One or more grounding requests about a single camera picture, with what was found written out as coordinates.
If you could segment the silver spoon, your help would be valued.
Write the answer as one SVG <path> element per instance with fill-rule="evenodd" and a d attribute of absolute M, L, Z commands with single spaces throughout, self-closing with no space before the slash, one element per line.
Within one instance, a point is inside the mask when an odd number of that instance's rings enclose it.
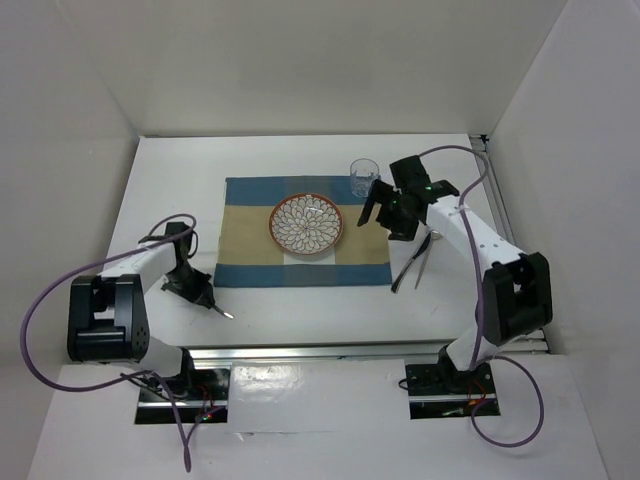
<path fill-rule="evenodd" d="M 418 274 L 417 274 L 417 277 L 416 277 L 416 281 L 415 281 L 415 284 L 414 284 L 414 289 L 415 290 L 418 289 L 418 287 L 419 287 L 419 285 L 421 283 L 424 271 L 426 269 L 427 262 L 429 260 L 429 256 L 430 256 L 432 247 L 433 247 L 434 243 L 441 238 L 441 235 L 437 230 L 431 230 L 429 232 L 429 237 L 430 237 L 429 244 L 428 244 L 428 246 L 426 247 L 426 249 L 424 251 L 423 258 L 422 258 L 422 261 L 421 261 L 421 264 L 420 264 L 420 268 L 419 268 L 419 271 L 418 271 Z"/>

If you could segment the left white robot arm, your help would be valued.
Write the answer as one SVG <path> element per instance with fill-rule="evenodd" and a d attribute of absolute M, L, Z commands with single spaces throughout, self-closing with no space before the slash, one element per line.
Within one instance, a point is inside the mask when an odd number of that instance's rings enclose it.
<path fill-rule="evenodd" d="M 168 345 L 150 333 L 145 294 L 161 289 L 190 304 L 216 307 L 211 276 L 191 266 L 189 233 L 157 248 L 168 237 L 147 236 L 142 251 L 95 276 L 80 276 L 70 289 L 67 352 L 83 363 L 128 364 L 160 376 L 163 389 L 176 399 L 196 390 L 193 360 L 183 347 Z"/>

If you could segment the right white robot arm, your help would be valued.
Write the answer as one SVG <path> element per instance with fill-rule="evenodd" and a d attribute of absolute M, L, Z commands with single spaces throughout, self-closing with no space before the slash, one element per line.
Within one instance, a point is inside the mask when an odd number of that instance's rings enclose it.
<path fill-rule="evenodd" d="M 376 222 L 391 240 L 410 241 L 417 227 L 428 227 L 426 238 L 393 281 L 396 292 L 409 268 L 431 247 L 438 232 L 473 264 L 477 302 L 474 325 L 438 353 L 436 379 L 448 392 L 460 391 L 473 372 L 510 341 L 546 325 L 553 317 L 549 262 L 540 253 L 527 254 L 502 238 L 464 203 L 447 181 L 396 190 L 376 180 L 358 220 L 369 221 L 378 205 Z"/>

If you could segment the clear drinking glass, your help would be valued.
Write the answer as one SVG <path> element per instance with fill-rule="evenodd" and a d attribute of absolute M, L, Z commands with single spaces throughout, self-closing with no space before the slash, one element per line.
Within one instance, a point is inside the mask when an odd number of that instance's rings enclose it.
<path fill-rule="evenodd" d="M 368 158 L 359 158 L 350 165 L 350 187 L 353 195 L 366 198 L 373 183 L 380 178 L 378 164 Z"/>

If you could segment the blue beige cloth placemat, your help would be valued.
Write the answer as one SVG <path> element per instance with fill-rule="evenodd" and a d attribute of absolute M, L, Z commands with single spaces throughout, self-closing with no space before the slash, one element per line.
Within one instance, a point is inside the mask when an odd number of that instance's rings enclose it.
<path fill-rule="evenodd" d="M 387 233 L 357 224 L 363 205 L 346 176 L 227 178 L 215 286 L 391 284 Z"/>

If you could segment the floral patterned brown-rim plate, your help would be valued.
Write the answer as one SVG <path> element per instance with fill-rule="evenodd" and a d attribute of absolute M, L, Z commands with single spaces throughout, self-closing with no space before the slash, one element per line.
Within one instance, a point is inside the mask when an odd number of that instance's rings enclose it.
<path fill-rule="evenodd" d="M 344 221 L 329 198 L 302 193 L 291 195 L 274 207 L 268 229 L 272 240 L 285 252 L 311 256 L 322 254 L 338 243 Z"/>

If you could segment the silver table knife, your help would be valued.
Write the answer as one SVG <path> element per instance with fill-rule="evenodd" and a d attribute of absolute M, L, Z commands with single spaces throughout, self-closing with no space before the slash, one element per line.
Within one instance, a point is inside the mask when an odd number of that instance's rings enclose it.
<path fill-rule="evenodd" d="M 425 253 L 425 251 L 427 250 L 427 248 L 429 247 L 430 243 L 431 243 L 431 237 L 432 237 L 432 233 L 429 232 L 424 240 L 422 241 L 422 243 L 420 244 L 420 246 L 415 250 L 415 252 L 412 254 L 412 256 L 406 261 L 405 265 L 403 266 L 403 268 L 400 270 L 400 273 L 397 275 L 397 277 L 394 279 L 393 283 L 391 284 L 391 292 L 396 294 L 404 280 L 404 277 L 406 276 L 407 272 L 409 271 L 409 269 L 411 268 L 411 266 L 414 264 L 414 262 L 422 255 Z"/>

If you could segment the silver fork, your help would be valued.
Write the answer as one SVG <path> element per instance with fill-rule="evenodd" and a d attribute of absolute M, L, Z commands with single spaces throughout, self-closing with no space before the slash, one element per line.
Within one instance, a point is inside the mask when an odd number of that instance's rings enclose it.
<path fill-rule="evenodd" d="M 224 317 L 226 317 L 226 318 L 228 318 L 228 319 L 234 319 L 234 318 L 235 318 L 231 313 L 226 312 L 225 310 L 221 309 L 221 308 L 220 308 L 220 307 L 218 307 L 218 306 L 214 306 L 213 308 L 214 308 L 214 310 L 215 310 L 216 312 L 218 312 L 220 315 L 222 315 L 222 316 L 224 316 Z"/>

